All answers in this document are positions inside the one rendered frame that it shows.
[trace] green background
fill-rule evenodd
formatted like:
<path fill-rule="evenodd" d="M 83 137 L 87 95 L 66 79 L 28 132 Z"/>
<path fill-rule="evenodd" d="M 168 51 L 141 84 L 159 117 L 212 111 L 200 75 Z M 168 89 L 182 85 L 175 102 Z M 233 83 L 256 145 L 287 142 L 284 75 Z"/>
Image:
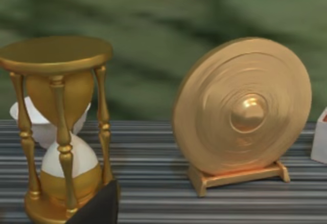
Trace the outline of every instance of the green background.
<path fill-rule="evenodd" d="M 112 119 L 163 120 L 199 57 L 260 36 L 292 49 L 313 87 L 310 120 L 327 104 L 327 0 L 0 0 L 0 46 L 35 36 L 88 35 L 114 47 L 107 100 Z M 0 119 L 15 94 L 0 71 Z M 96 117 L 96 97 L 90 119 Z"/>

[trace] striped surface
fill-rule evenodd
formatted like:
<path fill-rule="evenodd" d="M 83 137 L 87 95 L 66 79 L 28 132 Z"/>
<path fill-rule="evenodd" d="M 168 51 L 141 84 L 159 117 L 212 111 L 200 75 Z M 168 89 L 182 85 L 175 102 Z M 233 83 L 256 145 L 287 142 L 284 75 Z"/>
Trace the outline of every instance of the striped surface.
<path fill-rule="evenodd" d="M 283 157 L 291 183 L 271 178 L 224 186 L 199 199 L 168 122 L 112 122 L 111 161 L 122 187 L 119 223 L 326 224 L 327 170 L 309 159 L 313 132 L 308 124 Z M 95 122 L 87 122 L 80 136 L 100 155 Z M 37 167 L 43 153 L 36 148 Z M 22 201 L 27 178 L 16 126 L 0 121 L 0 223 L 30 223 Z"/>

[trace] gong stand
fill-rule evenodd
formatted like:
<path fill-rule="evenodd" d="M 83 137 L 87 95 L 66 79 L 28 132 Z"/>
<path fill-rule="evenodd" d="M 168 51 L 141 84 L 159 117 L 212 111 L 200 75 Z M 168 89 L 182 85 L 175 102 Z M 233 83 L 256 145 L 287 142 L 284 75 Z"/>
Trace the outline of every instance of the gong stand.
<path fill-rule="evenodd" d="M 100 39 L 79 36 L 29 39 L 0 50 L 1 66 L 10 72 L 17 95 L 18 127 L 29 170 L 25 210 L 35 223 L 65 223 L 102 186 L 113 179 L 108 154 L 110 125 L 104 86 L 105 64 L 110 57 L 110 44 Z M 99 139 L 103 154 L 103 168 L 100 173 L 102 180 L 95 191 L 90 191 L 88 196 L 78 199 L 79 189 L 74 184 L 76 182 L 72 176 L 74 155 L 70 144 L 70 131 L 92 99 L 94 90 L 92 70 L 98 82 Z M 24 102 L 24 83 L 33 104 L 57 127 L 59 161 L 64 174 L 64 187 L 57 188 L 54 194 L 64 194 L 63 203 L 43 191 L 45 185 L 42 185 L 43 182 L 36 172 L 35 142 L 32 138 L 31 120 Z M 87 182 L 93 180 L 96 179 L 81 176 L 78 184 L 85 186 Z"/>
<path fill-rule="evenodd" d="M 309 75 L 285 46 L 263 38 L 223 44 L 195 63 L 173 110 L 173 131 L 198 196 L 214 186 L 279 176 L 305 126 Z"/>

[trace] hourglass top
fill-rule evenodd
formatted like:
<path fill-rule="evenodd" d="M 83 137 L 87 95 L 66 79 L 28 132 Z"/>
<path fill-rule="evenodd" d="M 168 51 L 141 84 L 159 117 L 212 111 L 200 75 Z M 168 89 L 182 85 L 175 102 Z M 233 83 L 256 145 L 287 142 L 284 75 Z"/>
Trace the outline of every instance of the hourglass top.
<path fill-rule="evenodd" d="M 0 65 L 16 73 L 56 75 L 101 66 L 111 55 L 111 45 L 98 38 L 50 36 L 3 47 Z"/>

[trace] golden hourglass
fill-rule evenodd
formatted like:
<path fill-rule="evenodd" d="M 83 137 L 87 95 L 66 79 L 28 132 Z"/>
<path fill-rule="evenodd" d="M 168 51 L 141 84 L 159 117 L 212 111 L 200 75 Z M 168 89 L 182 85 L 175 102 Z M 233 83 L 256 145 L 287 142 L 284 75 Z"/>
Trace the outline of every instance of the golden hourglass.
<path fill-rule="evenodd" d="M 34 38 L 0 50 L 1 66 L 10 72 L 17 95 L 18 127 L 29 171 L 25 210 L 35 223 L 65 223 L 113 179 L 104 87 L 105 64 L 111 54 L 109 43 L 81 36 Z M 102 169 L 88 144 L 72 134 L 74 124 L 92 99 L 92 71 L 98 83 Z M 57 127 L 57 139 L 45 153 L 39 175 L 25 88 L 35 107 Z"/>

